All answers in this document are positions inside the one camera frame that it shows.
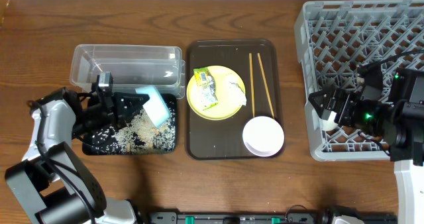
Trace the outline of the light blue bowl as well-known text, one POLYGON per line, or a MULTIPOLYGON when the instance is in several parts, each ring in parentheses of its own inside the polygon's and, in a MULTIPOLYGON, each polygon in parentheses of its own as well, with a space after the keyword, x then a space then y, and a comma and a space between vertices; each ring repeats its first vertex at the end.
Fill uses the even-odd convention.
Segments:
POLYGON ((154 85, 138 87, 135 92, 139 95, 149 96, 149 100, 143 105, 143 109, 156 128, 161 127, 171 117, 165 101, 154 85))

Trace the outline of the wooden chopstick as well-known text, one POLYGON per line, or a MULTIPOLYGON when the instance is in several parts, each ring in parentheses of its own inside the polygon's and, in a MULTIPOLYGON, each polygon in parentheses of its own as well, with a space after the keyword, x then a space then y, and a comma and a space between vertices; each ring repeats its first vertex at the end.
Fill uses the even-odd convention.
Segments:
POLYGON ((257 53, 257 57, 258 57, 258 63, 259 63, 260 71, 261 71, 261 74, 262 74, 262 81, 264 83, 264 87, 265 87, 265 91, 266 91, 266 97, 267 97, 267 100, 268 100, 268 105, 269 105, 269 108, 270 108, 271 116, 272 116, 273 119, 275 119, 274 108, 273 108, 273 105, 272 105, 272 100, 271 100, 270 92, 269 92, 269 88, 268 88, 268 82, 267 82, 266 75, 265 75, 265 72, 264 72, 264 66, 263 66, 263 63, 262 63, 262 58, 261 58, 260 53, 257 53))
POLYGON ((252 53, 249 53, 248 54, 248 57, 249 57, 249 72, 250 72, 250 90, 251 90, 252 116, 255 118, 254 75, 253 75, 252 53))

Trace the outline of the pink bowl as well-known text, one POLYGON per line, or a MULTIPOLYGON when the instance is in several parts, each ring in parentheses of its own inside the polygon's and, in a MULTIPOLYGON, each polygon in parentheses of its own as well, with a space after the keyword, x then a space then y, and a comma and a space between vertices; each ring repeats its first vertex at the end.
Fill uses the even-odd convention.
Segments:
POLYGON ((271 117, 259 116, 249 120, 242 130, 242 141, 252 154, 259 157, 271 157, 284 146, 284 130, 271 117))

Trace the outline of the green snack wrapper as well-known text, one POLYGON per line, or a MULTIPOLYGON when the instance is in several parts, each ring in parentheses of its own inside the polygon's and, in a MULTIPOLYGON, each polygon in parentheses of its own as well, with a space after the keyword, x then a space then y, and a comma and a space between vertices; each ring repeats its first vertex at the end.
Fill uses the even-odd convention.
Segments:
POLYGON ((215 80, 208 68, 196 68, 193 70, 198 92, 201 94, 202 110, 212 108, 218 104, 216 97, 215 80))

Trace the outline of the white tissue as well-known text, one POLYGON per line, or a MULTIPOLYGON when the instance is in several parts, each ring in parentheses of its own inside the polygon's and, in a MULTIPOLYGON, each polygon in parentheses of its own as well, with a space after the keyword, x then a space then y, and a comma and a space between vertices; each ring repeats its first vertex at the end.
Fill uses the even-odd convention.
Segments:
POLYGON ((225 86, 227 96, 235 105, 246 105, 246 96, 241 87, 238 85, 237 77, 235 75, 227 74, 225 76, 225 86))

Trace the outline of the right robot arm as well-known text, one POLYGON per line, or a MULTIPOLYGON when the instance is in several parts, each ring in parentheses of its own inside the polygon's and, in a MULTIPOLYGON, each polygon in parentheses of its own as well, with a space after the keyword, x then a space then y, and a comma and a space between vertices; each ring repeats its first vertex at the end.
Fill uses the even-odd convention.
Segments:
POLYGON ((398 68, 388 100, 382 103, 380 68, 358 69, 360 91, 326 87, 309 94, 308 102, 322 120, 358 129, 366 140, 380 137, 394 163, 399 223, 423 222, 423 72, 398 68))

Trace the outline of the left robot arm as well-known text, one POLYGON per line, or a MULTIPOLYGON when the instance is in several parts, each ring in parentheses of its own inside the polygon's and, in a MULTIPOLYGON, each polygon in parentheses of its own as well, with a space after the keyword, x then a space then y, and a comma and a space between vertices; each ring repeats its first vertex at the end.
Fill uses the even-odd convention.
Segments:
POLYGON ((95 88, 77 93, 65 87, 28 101, 34 129, 22 161, 5 172, 5 181, 31 223, 140 223, 129 200, 108 198, 72 150, 110 125, 123 128, 147 95, 95 88))

